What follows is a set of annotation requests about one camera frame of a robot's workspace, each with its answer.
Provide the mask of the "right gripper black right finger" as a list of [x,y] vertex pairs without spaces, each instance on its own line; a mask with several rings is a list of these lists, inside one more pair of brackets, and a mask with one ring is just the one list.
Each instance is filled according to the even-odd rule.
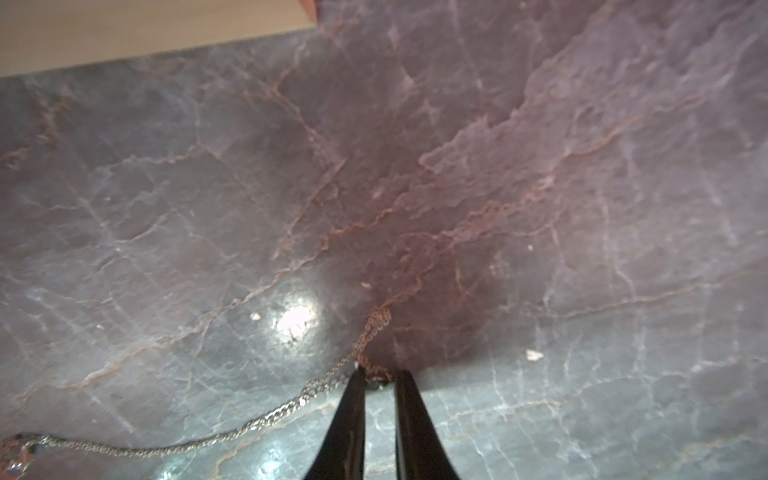
[[396,472],[400,480],[459,480],[413,375],[395,374]]

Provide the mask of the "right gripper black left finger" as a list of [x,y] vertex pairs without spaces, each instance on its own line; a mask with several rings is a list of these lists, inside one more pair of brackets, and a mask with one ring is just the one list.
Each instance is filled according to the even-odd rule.
[[305,480],[361,480],[365,457],[365,370],[350,377]]

